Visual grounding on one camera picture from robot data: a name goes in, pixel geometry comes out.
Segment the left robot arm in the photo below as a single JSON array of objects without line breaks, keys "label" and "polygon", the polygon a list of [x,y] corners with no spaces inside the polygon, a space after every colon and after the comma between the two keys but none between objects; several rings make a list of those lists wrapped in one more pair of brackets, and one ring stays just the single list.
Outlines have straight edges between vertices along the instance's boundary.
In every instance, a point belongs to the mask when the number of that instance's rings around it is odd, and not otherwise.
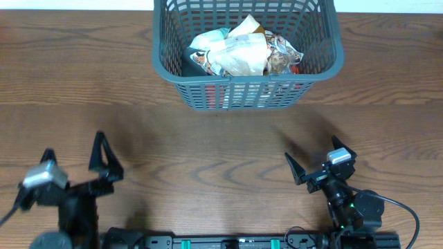
[{"label": "left robot arm", "polygon": [[30,210],[33,204],[58,208],[58,232],[34,240],[38,248],[144,248],[143,233],[111,228],[98,232],[96,199],[114,193],[114,183],[124,178],[124,169],[109,146],[105,133],[94,138],[89,170],[96,179],[72,185],[57,165],[55,151],[44,151],[38,165],[19,184],[14,208]]}]

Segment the teal snack packet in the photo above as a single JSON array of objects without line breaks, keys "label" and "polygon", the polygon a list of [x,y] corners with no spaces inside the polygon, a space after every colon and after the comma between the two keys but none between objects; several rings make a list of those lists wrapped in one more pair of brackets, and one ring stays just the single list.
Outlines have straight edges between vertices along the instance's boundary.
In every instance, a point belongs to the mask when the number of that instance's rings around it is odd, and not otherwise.
[{"label": "teal snack packet", "polygon": [[190,48],[196,50],[208,50],[210,45],[227,38],[230,28],[218,28],[205,33],[197,35],[189,45]]}]

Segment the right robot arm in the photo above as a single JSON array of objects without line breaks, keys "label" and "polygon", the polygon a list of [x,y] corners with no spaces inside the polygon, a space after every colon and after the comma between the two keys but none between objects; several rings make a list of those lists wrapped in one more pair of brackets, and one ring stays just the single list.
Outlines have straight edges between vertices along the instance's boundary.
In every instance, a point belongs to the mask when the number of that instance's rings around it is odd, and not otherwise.
[{"label": "right robot arm", "polygon": [[296,160],[285,153],[296,185],[307,186],[312,194],[322,191],[327,200],[334,229],[313,238],[316,248],[376,248],[375,232],[381,227],[384,201],[375,192],[358,193],[346,183],[353,173],[357,154],[332,136],[334,150],[326,155],[322,169],[307,174]]}]

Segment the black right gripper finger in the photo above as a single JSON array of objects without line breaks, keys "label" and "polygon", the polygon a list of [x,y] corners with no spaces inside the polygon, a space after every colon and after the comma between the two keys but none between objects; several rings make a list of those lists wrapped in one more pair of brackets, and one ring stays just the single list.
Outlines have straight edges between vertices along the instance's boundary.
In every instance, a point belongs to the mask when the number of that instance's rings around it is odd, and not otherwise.
[{"label": "black right gripper finger", "polygon": [[296,185],[301,185],[306,183],[306,171],[305,169],[287,152],[284,153],[285,158],[291,168],[291,172],[293,174],[293,178]]},{"label": "black right gripper finger", "polygon": [[332,144],[335,149],[346,149],[350,153],[352,159],[355,159],[357,157],[357,154],[344,143],[342,143],[335,135],[332,136]]}]

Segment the brown white snack bag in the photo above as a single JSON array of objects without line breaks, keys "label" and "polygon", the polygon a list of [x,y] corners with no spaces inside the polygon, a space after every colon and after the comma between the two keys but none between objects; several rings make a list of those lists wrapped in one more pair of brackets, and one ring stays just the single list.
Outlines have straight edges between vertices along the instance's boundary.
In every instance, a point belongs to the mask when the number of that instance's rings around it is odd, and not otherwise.
[{"label": "brown white snack bag", "polygon": [[283,36],[265,31],[268,57],[264,74],[299,74],[304,54],[298,52]]}]

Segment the cream brown snack bag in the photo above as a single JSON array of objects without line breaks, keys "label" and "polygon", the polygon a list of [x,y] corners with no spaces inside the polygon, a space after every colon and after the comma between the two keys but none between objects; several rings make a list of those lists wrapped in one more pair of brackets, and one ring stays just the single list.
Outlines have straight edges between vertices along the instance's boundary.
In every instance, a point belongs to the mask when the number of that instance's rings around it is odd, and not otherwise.
[{"label": "cream brown snack bag", "polygon": [[[265,36],[265,29],[263,29],[263,27],[251,15],[248,15],[239,26],[230,29],[226,39],[252,33],[262,33]],[[209,62],[208,52],[210,48],[208,50],[196,50],[188,47],[188,50],[190,51],[190,54],[187,55],[186,58],[190,59],[190,61],[197,66],[200,66],[207,74],[220,76],[231,75],[218,64],[211,64]]]}]

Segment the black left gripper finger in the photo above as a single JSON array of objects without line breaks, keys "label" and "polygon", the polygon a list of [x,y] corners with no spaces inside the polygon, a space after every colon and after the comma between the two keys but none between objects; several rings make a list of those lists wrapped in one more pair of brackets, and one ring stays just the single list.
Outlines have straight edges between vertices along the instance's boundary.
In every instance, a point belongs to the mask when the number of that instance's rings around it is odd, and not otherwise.
[{"label": "black left gripper finger", "polygon": [[51,148],[46,148],[42,157],[41,157],[40,163],[44,163],[49,160],[51,160],[55,163],[57,162],[55,151]]},{"label": "black left gripper finger", "polygon": [[89,171],[99,173],[100,178],[108,182],[121,181],[124,178],[124,169],[114,155],[103,131],[97,131],[94,138]]}]

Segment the beige paper pouch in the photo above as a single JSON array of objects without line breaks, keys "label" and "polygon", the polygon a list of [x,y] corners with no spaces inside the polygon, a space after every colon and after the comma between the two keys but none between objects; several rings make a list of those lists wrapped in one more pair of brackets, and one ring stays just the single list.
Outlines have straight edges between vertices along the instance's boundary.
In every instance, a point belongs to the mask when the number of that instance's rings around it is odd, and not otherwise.
[{"label": "beige paper pouch", "polygon": [[208,52],[211,64],[218,64],[233,76],[263,75],[267,57],[267,42],[262,33],[216,41]]}]

